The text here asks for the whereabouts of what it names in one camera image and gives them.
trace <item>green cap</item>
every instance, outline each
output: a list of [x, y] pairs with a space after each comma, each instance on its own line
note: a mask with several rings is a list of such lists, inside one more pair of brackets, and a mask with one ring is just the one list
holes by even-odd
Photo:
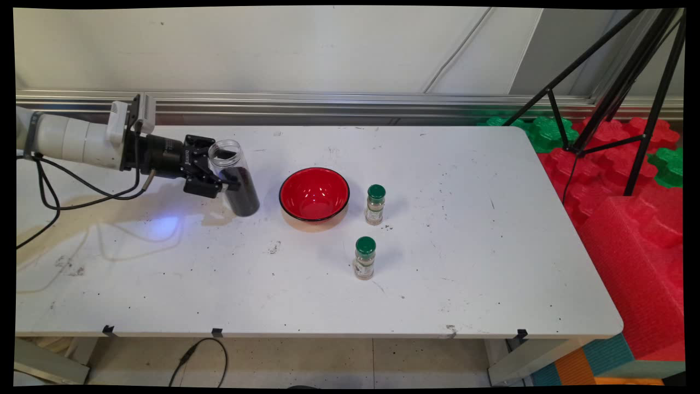
[[375, 202], [380, 202], [386, 195], [386, 190], [380, 184], [373, 184], [367, 189], [367, 195]]
[[377, 249], [377, 243], [370, 237], [360, 237], [357, 242], [355, 242], [355, 249], [357, 249], [360, 254], [369, 256]]

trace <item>table leg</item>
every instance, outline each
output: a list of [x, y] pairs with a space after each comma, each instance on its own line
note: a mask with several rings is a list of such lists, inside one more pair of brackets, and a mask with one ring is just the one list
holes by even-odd
[[15, 369], [63, 384], [83, 384], [89, 367], [37, 345], [15, 338]]
[[591, 339], [529, 339], [490, 366], [492, 386], [509, 386], [514, 381], [546, 367], [584, 346]]

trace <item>red bowl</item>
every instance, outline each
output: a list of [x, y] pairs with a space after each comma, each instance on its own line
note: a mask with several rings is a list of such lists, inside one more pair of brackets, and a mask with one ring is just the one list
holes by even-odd
[[350, 187], [340, 174], [322, 167], [299, 170], [282, 183], [279, 203], [291, 217], [319, 222], [338, 215], [350, 199]]

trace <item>bowl rim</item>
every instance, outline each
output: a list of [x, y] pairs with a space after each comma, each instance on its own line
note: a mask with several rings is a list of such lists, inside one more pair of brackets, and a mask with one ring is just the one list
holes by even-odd
[[[343, 182], [345, 182], [345, 186], [347, 186], [347, 188], [348, 188], [348, 194], [347, 194], [347, 197], [346, 197], [346, 199], [345, 199], [345, 204], [343, 204], [343, 206], [340, 207], [339, 210], [335, 211], [335, 212], [332, 213], [330, 216], [322, 217], [322, 218], [320, 218], [320, 219], [304, 219], [304, 218], [302, 218], [302, 217], [298, 217], [297, 215], [294, 215], [292, 212], [289, 212], [289, 211], [287, 210], [287, 208], [285, 208], [284, 204], [282, 203], [282, 189], [284, 188], [284, 185], [287, 183], [287, 181], [289, 180], [289, 178], [291, 178], [292, 176], [298, 174], [299, 172], [302, 172], [302, 171], [304, 171], [304, 170], [311, 170], [311, 169], [313, 169], [313, 168], [318, 168], [318, 169], [321, 169], [321, 170], [328, 170], [328, 171], [331, 171], [331, 172], [334, 172], [335, 174], [337, 174], [337, 175], [340, 177], [340, 179], [342, 179]], [[330, 168], [326, 168], [326, 167], [306, 167], [306, 168], [302, 168], [301, 170], [298, 170], [298, 171], [293, 172], [292, 174], [290, 174], [290, 175], [287, 177], [287, 179], [284, 180], [284, 182], [282, 182], [282, 185], [279, 187], [279, 193], [277, 194], [277, 199], [279, 200], [279, 204], [280, 204], [280, 206], [282, 207], [282, 209], [284, 210], [284, 212], [287, 212], [287, 215], [293, 217], [294, 219], [296, 219], [296, 220], [301, 220], [302, 222], [321, 222], [321, 221], [323, 221], [323, 220], [328, 220], [328, 219], [330, 219], [331, 217], [334, 217], [335, 215], [338, 215], [340, 212], [343, 211], [343, 209], [345, 209], [345, 207], [348, 205], [348, 202], [350, 201], [350, 185], [349, 185], [348, 182], [345, 180], [345, 177], [343, 177], [338, 171], [334, 171], [334, 170], [331, 170]]]

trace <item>tripod leg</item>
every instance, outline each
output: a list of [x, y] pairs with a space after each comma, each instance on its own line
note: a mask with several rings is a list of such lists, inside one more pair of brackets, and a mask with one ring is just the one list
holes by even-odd
[[586, 148], [588, 141], [593, 137], [593, 133], [595, 133], [595, 130], [598, 128], [598, 124], [600, 124], [603, 117], [610, 111], [610, 106], [620, 96], [623, 89], [627, 87], [634, 73], [638, 71], [638, 65], [645, 64], [647, 58], [653, 54], [654, 49], [661, 41], [664, 32], [668, 29], [676, 12], [678, 12], [677, 8], [664, 8], [661, 10], [661, 13], [657, 16], [651, 28], [649, 28], [649, 31], [639, 43], [639, 46], [637, 46], [637, 49], [635, 49], [624, 68], [619, 73], [619, 76], [617, 76], [612, 83], [605, 97], [603, 97], [598, 104], [598, 107], [591, 116], [591, 120], [588, 121], [588, 124], [581, 132], [581, 136], [576, 139], [573, 145], [573, 151], [578, 152]]
[[612, 29], [608, 30], [598, 41], [596, 41], [591, 48], [588, 48], [584, 53], [581, 54], [576, 60], [573, 61], [567, 68], [564, 69], [559, 75], [557, 75], [551, 82], [549, 82], [539, 93], [532, 97], [515, 115], [511, 116], [503, 125], [509, 126], [516, 121], [522, 114], [527, 112], [533, 105], [535, 105], [542, 97], [547, 94], [547, 89], [553, 89], [559, 82], [562, 82], [576, 67], [580, 66], [586, 61], [591, 55], [593, 55], [601, 46], [605, 45], [611, 38], [613, 38], [620, 30], [622, 30], [627, 24], [629, 24], [637, 15], [639, 15], [642, 10], [632, 10], [629, 11], [624, 18], [622, 18]]
[[680, 25], [678, 26], [678, 31], [675, 33], [675, 40], [673, 41], [673, 47], [671, 48], [671, 53], [668, 55], [668, 61], [666, 61], [666, 68], [664, 68], [664, 73], [661, 76], [661, 82], [659, 83], [659, 89], [654, 97], [654, 104], [652, 104], [652, 110], [649, 113], [649, 119], [647, 120], [647, 126], [644, 128], [644, 139], [639, 144], [639, 150], [637, 150], [637, 156], [634, 159], [634, 164], [632, 165], [632, 171], [629, 173], [629, 179], [627, 180], [627, 186], [624, 189], [625, 196], [631, 196], [634, 192], [634, 185], [637, 182], [637, 177], [639, 176], [639, 170], [642, 168], [642, 163], [644, 163], [644, 156], [647, 153], [647, 148], [649, 147], [649, 142], [652, 139], [652, 133], [654, 132], [654, 127], [656, 126], [657, 119], [659, 118], [659, 112], [661, 112], [661, 106], [664, 104], [664, 98], [666, 93], [669, 91], [669, 85], [671, 84], [671, 79], [673, 78], [673, 72], [676, 70], [676, 65], [678, 64], [678, 58], [680, 57], [680, 52], [683, 50], [683, 44], [685, 42], [685, 10], [680, 19]]

